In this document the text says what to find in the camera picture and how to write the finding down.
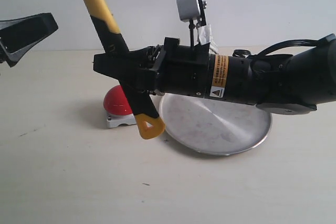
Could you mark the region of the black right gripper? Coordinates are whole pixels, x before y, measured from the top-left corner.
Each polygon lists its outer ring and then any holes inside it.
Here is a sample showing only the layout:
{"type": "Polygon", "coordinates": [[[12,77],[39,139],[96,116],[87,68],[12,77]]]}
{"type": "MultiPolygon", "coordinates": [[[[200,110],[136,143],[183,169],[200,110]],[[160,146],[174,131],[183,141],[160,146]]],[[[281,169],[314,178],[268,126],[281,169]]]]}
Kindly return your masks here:
{"type": "Polygon", "coordinates": [[[209,46],[184,46],[178,38],[166,37],[163,45],[125,55],[96,54],[93,70],[132,90],[202,98],[208,81],[209,46]]]}

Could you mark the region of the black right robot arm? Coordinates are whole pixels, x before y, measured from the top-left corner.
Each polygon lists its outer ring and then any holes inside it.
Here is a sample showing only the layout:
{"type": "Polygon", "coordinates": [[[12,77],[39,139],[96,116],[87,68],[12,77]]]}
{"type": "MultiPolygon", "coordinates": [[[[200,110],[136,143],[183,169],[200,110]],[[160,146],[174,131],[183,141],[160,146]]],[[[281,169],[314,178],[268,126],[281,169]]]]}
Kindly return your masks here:
{"type": "Polygon", "coordinates": [[[283,41],[255,55],[236,49],[226,56],[208,49],[166,38],[162,45],[126,54],[97,54],[93,69],[120,82],[137,114],[152,115],[144,100],[150,94],[239,103],[286,115],[307,114],[335,101],[334,34],[283,41]]]}

